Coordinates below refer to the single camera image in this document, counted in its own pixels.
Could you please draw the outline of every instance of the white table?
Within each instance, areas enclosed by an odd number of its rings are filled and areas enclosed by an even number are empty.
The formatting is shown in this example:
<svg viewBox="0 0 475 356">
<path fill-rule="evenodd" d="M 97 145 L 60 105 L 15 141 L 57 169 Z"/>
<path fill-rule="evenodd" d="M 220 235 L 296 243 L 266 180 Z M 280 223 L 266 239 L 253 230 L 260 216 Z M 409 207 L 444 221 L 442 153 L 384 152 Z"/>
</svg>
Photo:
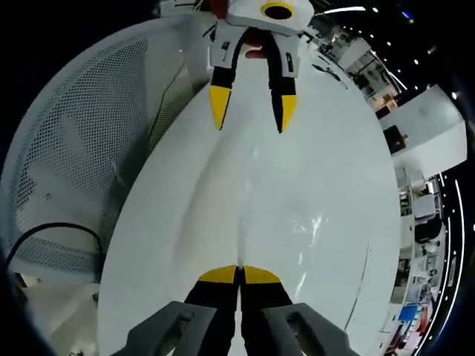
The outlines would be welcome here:
<svg viewBox="0 0 475 356">
<path fill-rule="evenodd" d="M 298 107 L 279 135 L 264 60 L 240 58 L 224 129 L 204 88 L 140 172 L 108 250 L 99 297 L 101 355 L 204 272 L 238 262 L 280 277 L 347 330 L 377 343 L 399 258 L 399 198 L 378 120 L 356 86 L 301 52 Z M 236 313 L 240 323 L 240 312 Z M 245 355 L 236 328 L 230 355 Z"/>
</svg>

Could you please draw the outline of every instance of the black cable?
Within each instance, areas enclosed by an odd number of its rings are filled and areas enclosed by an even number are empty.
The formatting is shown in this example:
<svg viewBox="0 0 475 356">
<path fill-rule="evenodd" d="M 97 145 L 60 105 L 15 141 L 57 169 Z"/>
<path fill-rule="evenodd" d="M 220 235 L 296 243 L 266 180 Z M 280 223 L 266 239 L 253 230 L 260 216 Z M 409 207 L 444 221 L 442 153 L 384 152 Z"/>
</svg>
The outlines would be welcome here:
<svg viewBox="0 0 475 356">
<path fill-rule="evenodd" d="M 155 116 L 154 123 L 153 123 L 153 125 L 151 126 L 150 133 L 148 134 L 148 141 L 149 141 L 149 142 L 150 142 L 151 135 L 152 135 L 153 132 L 154 132 L 155 125 L 157 124 L 158 116 L 160 115 L 160 112 L 162 111 L 163 100 L 164 100 L 164 98 L 165 98 L 165 94 L 166 94 L 166 92 L 168 91 L 168 89 L 170 89 L 171 85 L 175 82 L 175 80 L 177 80 L 178 74 L 180 74 L 180 72 L 181 72 L 181 70 L 183 69 L 183 67 L 185 67 L 185 62 L 183 62 L 183 63 L 181 64 L 180 68 L 178 68 L 178 71 L 177 71 L 177 72 L 175 73 L 175 75 L 173 76 L 173 79 L 171 80 L 171 82 L 167 85 L 167 87 L 166 87 L 165 90 L 163 91 L 162 99 L 161 99 L 161 101 L 160 101 L 160 106 L 158 107 L 157 115 Z"/>
<path fill-rule="evenodd" d="M 105 261 L 105 255 L 104 255 L 104 248 L 102 247 L 101 239 L 99 238 L 99 235 L 96 234 L 94 231 L 90 230 L 89 228 L 86 228 L 82 225 L 77 225 L 73 224 L 71 222 L 49 222 L 46 224 L 41 224 L 36 226 L 35 228 L 31 228 L 27 232 L 25 232 L 17 241 L 15 242 L 15 245 L 13 245 L 12 250 L 7 256 L 6 262 L 5 262 L 5 267 L 8 268 L 10 265 L 10 262 L 12 261 L 13 257 L 15 256 L 15 253 L 19 249 L 19 247 L 22 245 L 22 243 L 32 235 L 36 234 L 37 232 L 47 230 L 49 228 L 75 228 L 77 230 L 82 230 L 85 231 L 89 234 L 91 234 L 94 239 L 96 240 L 97 244 L 97 249 L 99 250 L 99 255 L 101 257 L 101 264 L 100 264 L 100 270 L 102 270 L 102 267 L 104 266 L 104 261 Z"/>
</svg>

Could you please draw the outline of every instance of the desk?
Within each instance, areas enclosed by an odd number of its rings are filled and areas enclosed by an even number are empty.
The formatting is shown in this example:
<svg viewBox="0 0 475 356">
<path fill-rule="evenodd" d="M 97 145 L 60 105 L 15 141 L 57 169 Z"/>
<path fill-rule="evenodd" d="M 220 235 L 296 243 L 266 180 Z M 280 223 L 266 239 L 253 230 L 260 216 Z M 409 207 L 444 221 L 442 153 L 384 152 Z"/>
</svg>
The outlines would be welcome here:
<svg viewBox="0 0 475 356">
<path fill-rule="evenodd" d="M 280 277 L 361 355 L 377 342 L 401 236 L 390 152 L 358 88 L 301 49 L 298 106 L 279 135 L 266 61 L 240 58 L 221 132 L 205 87 L 148 158 L 117 222 L 102 274 L 101 355 L 204 272 L 238 260 Z M 240 312 L 236 313 L 240 323 Z M 230 355 L 245 355 L 236 328 Z"/>
</svg>

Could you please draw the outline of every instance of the yellow ring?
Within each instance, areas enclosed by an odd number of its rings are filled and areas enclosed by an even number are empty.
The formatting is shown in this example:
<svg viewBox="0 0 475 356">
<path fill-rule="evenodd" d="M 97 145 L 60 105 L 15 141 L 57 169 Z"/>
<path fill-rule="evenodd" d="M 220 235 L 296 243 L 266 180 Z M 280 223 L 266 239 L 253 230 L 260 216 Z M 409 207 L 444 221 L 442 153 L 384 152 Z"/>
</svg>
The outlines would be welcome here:
<svg viewBox="0 0 475 356">
<path fill-rule="evenodd" d="M 267 4 L 261 7 L 261 11 L 265 16 L 266 16 L 266 10 L 269 9 L 270 7 L 283 7 L 287 9 L 288 11 L 290 11 L 290 17 L 294 15 L 294 7 L 292 5 L 286 4 L 284 2 L 268 2 Z"/>
</svg>

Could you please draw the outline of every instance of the white wall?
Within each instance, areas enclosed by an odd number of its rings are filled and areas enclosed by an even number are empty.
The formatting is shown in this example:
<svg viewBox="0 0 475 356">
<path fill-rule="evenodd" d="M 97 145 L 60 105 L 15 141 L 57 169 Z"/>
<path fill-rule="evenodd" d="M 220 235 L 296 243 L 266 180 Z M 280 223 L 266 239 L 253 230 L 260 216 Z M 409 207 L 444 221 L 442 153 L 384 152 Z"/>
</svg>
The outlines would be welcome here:
<svg viewBox="0 0 475 356">
<path fill-rule="evenodd" d="M 351 42 L 350 46 L 346 48 L 341 56 L 338 64 L 343 69 L 347 69 L 355 61 L 360 59 L 367 51 L 369 51 L 371 46 L 363 39 L 359 38 Z"/>
<path fill-rule="evenodd" d="M 408 135 L 406 148 L 393 155 L 395 167 L 420 170 L 425 178 L 467 158 L 465 121 L 438 85 L 379 120 L 383 130 L 397 125 Z"/>
</svg>

